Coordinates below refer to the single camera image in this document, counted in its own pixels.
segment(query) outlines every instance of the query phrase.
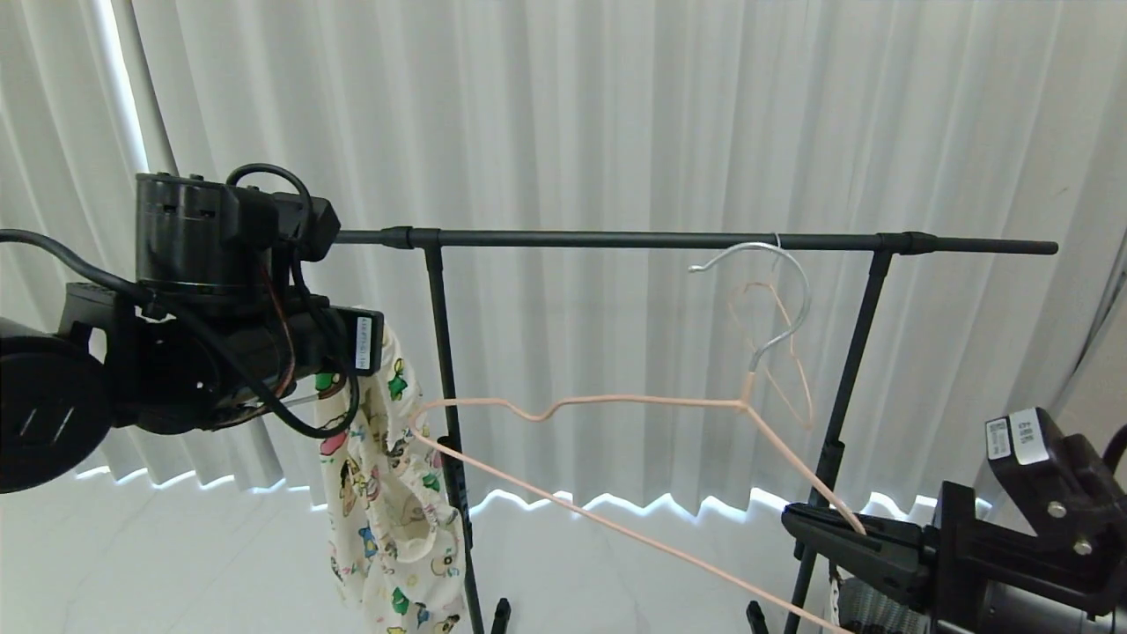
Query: black metal rack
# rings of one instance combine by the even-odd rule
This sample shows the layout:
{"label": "black metal rack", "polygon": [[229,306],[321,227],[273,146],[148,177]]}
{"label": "black metal rack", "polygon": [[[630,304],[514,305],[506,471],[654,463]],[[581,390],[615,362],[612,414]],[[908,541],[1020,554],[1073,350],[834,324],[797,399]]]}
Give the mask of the black metal rack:
{"label": "black metal rack", "polygon": [[[450,343],[450,319],[446,311],[446,288],[443,280],[443,247],[540,247],[540,248],[645,248],[645,249],[724,249],[740,242],[760,241],[774,243],[790,250],[849,250],[871,251],[869,277],[864,286],[857,324],[845,356],[837,395],[829,414],[829,423],[818,457],[815,473],[829,489],[837,481],[845,446],[841,443],[842,426],[849,410],[853,384],[857,382],[861,358],[869,340],[873,314],[880,291],[888,275],[894,255],[922,255],[933,251],[948,252],[994,252],[1053,255],[1057,243],[1035,240],[1003,240],[993,238],[948,238],[920,231],[899,233],[690,233],[690,232],[644,232],[644,231],[462,231],[446,229],[424,229],[415,226],[391,226],[374,231],[340,231],[338,243],[383,244],[399,249],[423,249],[426,255],[427,277],[431,284],[431,304],[434,313],[435,339],[438,348],[438,370],[442,376],[444,399],[454,399],[454,364]],[[458,409],[446,408],[447,436],[440,443],[461,452],[462,435],[458,421]],[[473,534],[470,526],[469,504],[465,493],[465,468],[459,461],[445,461],[446,493],[451,506],[459,509],[465,528],[465,596],[469,602],[470,623],[473,634],[485,634],[481,605],[478,600],[473,560],[470,551]],[[826,500],[810,490],[809,503],[826,507]],[[795,581],[791,602],[801,606],[810,588],[817,555],[796,544],[795,556],[801,563]],[[494,615],[491,634],[504,634],[508,627],[511,607],[507,599],[500,599]],[[762,611],[755,601],[748,605],[747,618],[752,627],[760,632]],[[798,631],[798,617],[789,615],[786,634]]]}

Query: horizontal black rod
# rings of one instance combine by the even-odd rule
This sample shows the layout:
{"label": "horizontal black rod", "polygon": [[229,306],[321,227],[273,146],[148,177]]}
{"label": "horizontal black rod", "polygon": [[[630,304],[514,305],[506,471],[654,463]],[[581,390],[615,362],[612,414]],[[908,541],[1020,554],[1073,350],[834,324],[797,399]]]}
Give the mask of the horizontal black rod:
{"label": "horizontal black rod", "polygon": [[[903,233],[779,233],[792,250],[888,250],[897,253],[930,251],[1012,252],[1051,255],[1057,243],[995,238],[943,238],[915,231]],[[740,242],[775,242],[775,233],[692,233],[659,231],[472,231],[391,226],[374,231],[340,231],[337,243],[385,244],[396,248],[440,247],[557,247],[719,249]]]}

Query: white marble surface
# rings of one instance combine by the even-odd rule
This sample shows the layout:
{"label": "white marble surface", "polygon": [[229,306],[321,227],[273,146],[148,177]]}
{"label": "white marble surface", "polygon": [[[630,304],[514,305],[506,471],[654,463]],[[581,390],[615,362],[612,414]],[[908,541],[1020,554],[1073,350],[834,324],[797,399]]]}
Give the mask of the white marble surface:
{"label": "white marble surface", "polygon": [[[593,508],[789,597],[792,543],[778,511],[749,507]],[[3,634],[369,632],[331,587],[326,519],[304,491],[65,476],[0,497],[0,514]],[[514,634],[748,632],[746,592],[566,510],[495,495],[473,519],[487,623],[507,597]],[[824,590],[811,597],[820,607]],[[766,613],[781,632],[782,610]]]}

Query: cartoon print garment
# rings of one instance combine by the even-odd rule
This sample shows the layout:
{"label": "cartoon print garment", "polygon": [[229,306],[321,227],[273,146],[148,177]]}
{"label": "cartoon print garment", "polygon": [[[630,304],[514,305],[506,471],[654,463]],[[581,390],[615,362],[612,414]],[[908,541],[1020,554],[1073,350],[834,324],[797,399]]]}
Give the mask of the cartoon print garment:
{"label": "cartoon print garment", "polygon": [[[437,456],[407,427],[420,405],[411,366],[384,325],[379,372],[360,379],[350,429],[321,444],[328,569],[372,634],[445,634],[465,617],[462,521],[444,495]],[[317,423],[344,416],[347,389],[317,403]],[[431,435],[426,414],[420,434]]]}

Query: white label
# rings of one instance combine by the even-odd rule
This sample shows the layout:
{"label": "white label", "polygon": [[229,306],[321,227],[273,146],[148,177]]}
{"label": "white label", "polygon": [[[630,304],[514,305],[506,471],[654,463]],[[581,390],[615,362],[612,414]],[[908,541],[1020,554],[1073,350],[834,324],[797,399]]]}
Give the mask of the white label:
{"label": "white label", "polygon": [[356,369],[372,369],[372,319],[371,316],[357,316],[356,319]]}
{"label": "white label", "polygon": [[986,423],[986,457],[991,461],[1010,455],[1010,425],[1005,419]]}
{"label": "white label", "polygon": [[1013,454],[1019,465],[1032,465],[1049,459],[1045,449],[1045,438],[1041,436],[1041,423],[1037,420],[1037,410],[1022,410],[1010,414],[1010,426],[1013,428]]}

